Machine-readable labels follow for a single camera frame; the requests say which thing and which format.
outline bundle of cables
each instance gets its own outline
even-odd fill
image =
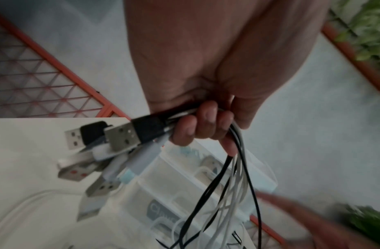
[[[167,123],[174,124],[180,117],[184,115],[188,115],[191,113],[194,113],[196,110],[191,109],[179,114],[175,114],[168,118]],[[180,249],[185,249],[185,247],[194,241],[196,238],[200,237],[202,233],[205,232],[206,229],[208,229],[212,223],[214,222],[217,215],[219,215],[219,219],[217,222],[217,227],[214,235],[208,241],[206,246],[204,248],[212,248],[214,245],[214,242],[219,234],[224,230],[224,237],[221,244],[221,248],[223,249],[225,245],[227,244],[227,239],[229,237],[229,232],[231,228],[231,218],[235,215],[236,209],[238,205],[244,200],[247,189],[250,188],[254,204],[257,211],[257,217],[258,217],[258,246],[257,248],[261,248],[262,244],[262,222],[261,222],[261,214],[257,202],[257,198],[254,192],[253,185],[251,183],[251,179],[248,173],[247,168],[247,161],[246,161],[246,154],[245,154],[245,148],[243,143],[243,138],[241,135],[241,131],[237,124],[234,122],[230,128],[229,133],[232,136],[233,141],[235,142],[237,148],[238,148],[238,155],[234,158],[231,156],[227,156],[227,159],[225,160],[225,163],[221,169],[221,171],[217,174],[217,176],[212,180],[212,182],[209,184],[209,186],[206,188],[206,190],[203,192],[202,196],[200,197],[199,201],[197,202],[194,210],[192,213],[187,217],[187,220],[183,223],[178,239],[173,243],[171,246],[167,246],[163,244],[162,242],[158,241],[161,246],[163,246],[166,249],[174,249],[175,247],[179,246]],[[227,172],[227,169],[229,165],[232,163],[232,170],[230,172],[229,180],[226,182],[223,191],[221,193],[218,205],[216,208],[210,213],[210,216],[206,220],[205,224],[203,225],[201,231],[197,232],[195,235],[193,235],[191,238],[189,238],[187,241],[183,241],[187,232],[189,231],[190,225],[192,221],[194,220],[195,216],[201,211],[203,206],[206,204],[208,199],[211,197],[215,189],[220,184],[221,179]],[[197,248],[200,246],[200,239],[198,240]]]

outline hand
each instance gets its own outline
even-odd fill
[[[126,1],[131,56],[151,112],[206,101],[178,122],[172,141],[211,137],[235,155],[231,122],[248,128],[300,68],[327,9],[327,0]]]
[[[380,249],[380,246],[362,235],[330,222],[286,198],[262,192],[257,192],[257,197],[285,211],[312,234],[312,241],[287,244],[286,249]]]

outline gray floor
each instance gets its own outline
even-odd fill
[[[130,59],[120,0],[0,0],[0,12],[131,117],[148,112]],[[277,193],[325,212],[335,202],[380,210],[380,94],[320,35],[309,59],[260,109],[247,147]],[[263,205],[281,235],[304,233]]]

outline foliage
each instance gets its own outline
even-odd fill
[[[337,9],[342,11],[350,0],[340,0]],[[380,0],[369,0],[348,23],[349,28],[359,35],[357,45],[365,48],[357,54],[357,60],[369,59],[372,55],[380,55]],[[336,41],[345,41],[349,31],[341,33]]]
[[[348,224],[380,244],[380,212],[369,206],[346,206],[344,214],[345,221]]]

